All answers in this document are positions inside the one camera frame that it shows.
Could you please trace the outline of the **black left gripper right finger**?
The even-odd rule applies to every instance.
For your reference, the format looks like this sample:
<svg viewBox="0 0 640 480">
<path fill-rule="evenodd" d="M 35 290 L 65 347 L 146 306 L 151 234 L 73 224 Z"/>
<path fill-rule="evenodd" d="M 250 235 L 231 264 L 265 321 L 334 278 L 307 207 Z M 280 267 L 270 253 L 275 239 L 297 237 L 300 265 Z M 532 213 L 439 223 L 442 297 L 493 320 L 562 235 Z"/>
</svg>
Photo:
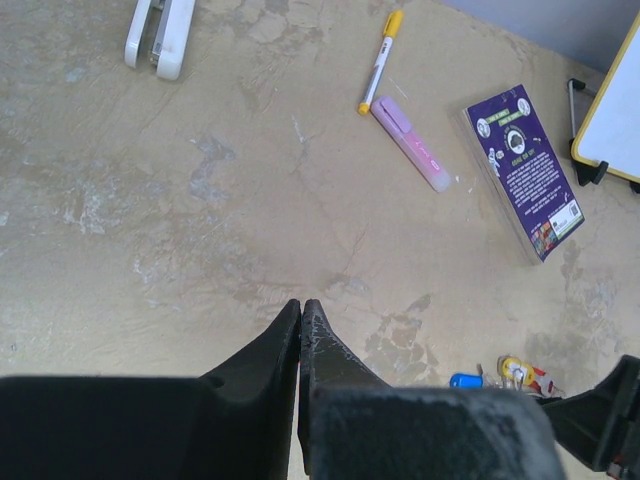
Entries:
<svg viewBox="0 0 640 480">
<path fill-rule="evenodd" d="M 298 438 L 312 479 L 563 479 L 551 425 L 511 390 L 392 387 L 332 330 L 301 319 Z"/>
</svg>

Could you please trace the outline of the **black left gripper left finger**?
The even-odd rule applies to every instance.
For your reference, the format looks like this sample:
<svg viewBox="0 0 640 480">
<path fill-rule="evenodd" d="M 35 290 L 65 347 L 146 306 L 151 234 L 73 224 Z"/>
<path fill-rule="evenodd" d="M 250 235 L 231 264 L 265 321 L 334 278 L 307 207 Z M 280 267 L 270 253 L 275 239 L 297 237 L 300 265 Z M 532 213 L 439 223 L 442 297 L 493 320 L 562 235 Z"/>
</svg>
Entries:
<svg viewBox="0 0 640 480">
<path fill-rule="evenodd" d="M 301 307 L 198 377 L 9 376 L 5 479 L 283 479 Z"/>
</svg>

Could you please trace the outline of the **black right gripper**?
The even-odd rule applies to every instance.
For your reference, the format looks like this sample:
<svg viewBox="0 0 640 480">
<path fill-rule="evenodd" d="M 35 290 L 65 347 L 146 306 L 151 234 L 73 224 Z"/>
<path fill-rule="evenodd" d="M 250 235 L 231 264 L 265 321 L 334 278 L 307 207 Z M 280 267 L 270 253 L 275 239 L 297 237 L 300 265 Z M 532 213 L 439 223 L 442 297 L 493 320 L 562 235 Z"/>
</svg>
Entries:
<svg viewBox="0 0 640 480">
<path fill-rule="evenodd" d="M 612 479 L 639 477 L 639 359 L 624 355 L 594 388 L 544 399 L 556 441 L 585 467 Z"/>
</svg>

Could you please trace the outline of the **red key tag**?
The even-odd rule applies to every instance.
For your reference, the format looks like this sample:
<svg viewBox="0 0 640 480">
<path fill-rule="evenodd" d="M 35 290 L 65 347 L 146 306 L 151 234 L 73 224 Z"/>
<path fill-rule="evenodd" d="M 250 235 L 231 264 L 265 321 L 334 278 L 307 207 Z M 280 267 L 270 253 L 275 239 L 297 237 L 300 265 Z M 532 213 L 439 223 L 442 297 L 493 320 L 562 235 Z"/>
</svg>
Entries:
<svg viewBox="0 0 640 480">
<path fill-rule="evenodd" d="M 536 394 L 544 398 L 563 397 L 564 391 L 559 389 L 551 376 L 537 367 L 532 368 L 533 380 L 529 385 Z"/>
</svg>

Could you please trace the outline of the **yellow key tag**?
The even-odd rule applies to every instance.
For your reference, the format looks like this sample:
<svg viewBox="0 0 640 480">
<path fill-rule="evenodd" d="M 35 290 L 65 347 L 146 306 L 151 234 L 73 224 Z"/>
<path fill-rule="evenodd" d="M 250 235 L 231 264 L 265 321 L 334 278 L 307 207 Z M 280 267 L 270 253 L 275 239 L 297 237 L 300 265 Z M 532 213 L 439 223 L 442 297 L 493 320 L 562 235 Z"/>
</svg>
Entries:
<svg viewBox="0 0 640 480">
<path fill-rule="evenodd" d="M 514 388 L 528 387 L 535 380 L 532 366 L 517 357 L 502 357 L 498 370 L 503 381 Z"/>
</svg>

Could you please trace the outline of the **small blue key tag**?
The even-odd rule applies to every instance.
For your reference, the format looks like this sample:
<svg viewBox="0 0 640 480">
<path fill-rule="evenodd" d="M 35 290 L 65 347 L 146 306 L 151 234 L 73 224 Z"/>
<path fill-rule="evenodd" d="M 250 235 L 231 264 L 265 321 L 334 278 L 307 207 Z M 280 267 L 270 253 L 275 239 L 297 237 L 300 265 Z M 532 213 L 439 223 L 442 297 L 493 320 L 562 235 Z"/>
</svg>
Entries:
<svg viewBox="0 0 640 480">
<path fill-rule="evenodd" d="M 484 387 L 484 379 L 481 374 L 455 373 L 449 380 L 451 388 L 479 389 Z"/>
</svg>

